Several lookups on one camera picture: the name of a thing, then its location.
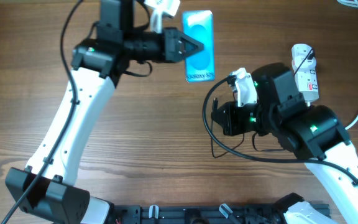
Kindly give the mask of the blue screen smartphone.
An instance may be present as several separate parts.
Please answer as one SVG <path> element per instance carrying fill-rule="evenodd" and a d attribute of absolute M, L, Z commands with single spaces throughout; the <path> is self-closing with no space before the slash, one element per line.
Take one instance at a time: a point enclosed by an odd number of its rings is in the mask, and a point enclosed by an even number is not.
<path fill-rule="evenodd" d="M 210 10 L 185 11 L 182 14 L 183 32 L 191 42 L 186 51 L 186 80 L 189 83 L 215 79 L 213 13 Z"/>

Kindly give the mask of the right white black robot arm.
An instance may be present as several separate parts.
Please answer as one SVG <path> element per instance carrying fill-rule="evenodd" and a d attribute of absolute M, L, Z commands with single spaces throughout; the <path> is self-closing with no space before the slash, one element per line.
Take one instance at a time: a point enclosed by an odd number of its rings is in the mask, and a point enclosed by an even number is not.
<path fill-rule="evenodd" d="M 320 181 L 348 223 L 358 223 L 358 155 L 350 135 L 326 106 L 309 106 L 293 72 L 272 63 L 252 73 L 240 68 L 224 79 L 236 93 L 234 101 L 213 105 L 202 113 L 226 136 L 271 134 L 292 163 L 304 164 Z"/>

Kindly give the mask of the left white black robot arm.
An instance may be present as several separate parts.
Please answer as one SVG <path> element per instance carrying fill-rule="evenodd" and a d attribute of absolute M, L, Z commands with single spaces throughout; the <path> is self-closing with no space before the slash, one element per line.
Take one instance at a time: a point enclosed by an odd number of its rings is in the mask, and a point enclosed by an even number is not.
<path fill-rule="evenodd" d="M 141 1 L 147 22 L 134 25 L 134 1 L 102 1 L 100 18 L 63 65 L 68 86 L 49 130 L 23 169 L 11 168 L 5 184 L 14 210 L 54 223 L 120 223 L 112 202 L 75 187 L 83 151 L 106 103 L 129 64 L 177 63 L 202 51 L 201 42 L 175 27 L 179 1 Z"/>

